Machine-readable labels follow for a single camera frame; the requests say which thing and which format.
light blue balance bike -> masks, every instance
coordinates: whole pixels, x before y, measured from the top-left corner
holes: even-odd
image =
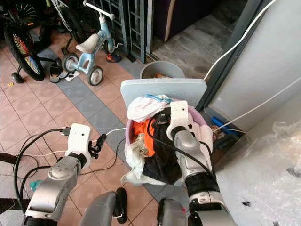
[[[91,86],[97,86],[103,79],[103,70],[99,66],[94,66],[95,55],[99,48],[103,48],[106,53],[113,53],[115,49],[115,40],[111,36],[104,15],[111,20],[114,20],[115,16],[86,0],[84,6],[99,12],[100,30],[97,34],[92,34],[85,42],[76,46],[76,49],[82,52],[79,58],[75,53],[67,53],[63,58],[62,66],[64,70],[70,73],[76,70],[82,71],[87,75],[87,82]]]

orange clothing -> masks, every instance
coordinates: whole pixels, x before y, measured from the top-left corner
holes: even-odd
[[[149,150],[148,156],[153,156],[154,151],[154,140],[148,135],[147,133],[147,125],[149,124],[150,119],[147,119],[144,122],[137,123],[134,121],[133,123],[133,131],[134,131],[134,140],[137,138],[137,136],[141,133],[144,133],[144,143],[145,147]],[[150,126],[150,134],[154,135],[155,129]]]

gray bucket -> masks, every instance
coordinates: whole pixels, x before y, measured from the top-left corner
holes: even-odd
[[[181,68],[167,61],[155,61],[146,65],[140,72],[140,79],[152,79],[156,73],[176,78],[184,79],[185,75]]]

bike handlebar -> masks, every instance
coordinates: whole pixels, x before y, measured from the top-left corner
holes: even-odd
[[[100,8],[98,8],[98,7],[96,7],[95,5],[92,5],[92,3],[91,3],[91,2],[88,2],[87,0],[84,0],[83,4],[84,4],[84,6],[88,6],[88,7],[92,8],[92,9],[95,9],[95,10],[98,11],[99,13],[105,14],[105,15],[108,16],[111,20],[114,20],[114,19],[115,19],[115,15],[114,15],[114,14],[108,13],[108,12],[106,12],[106,11],[104,11],[104,10],[102,10],[102,9],[100,9]]]

bike seat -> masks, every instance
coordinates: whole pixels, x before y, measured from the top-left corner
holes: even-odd
[[[83,53],[92,53],[98,42],[98,34],[92,34],[86,41],[76,46]]]

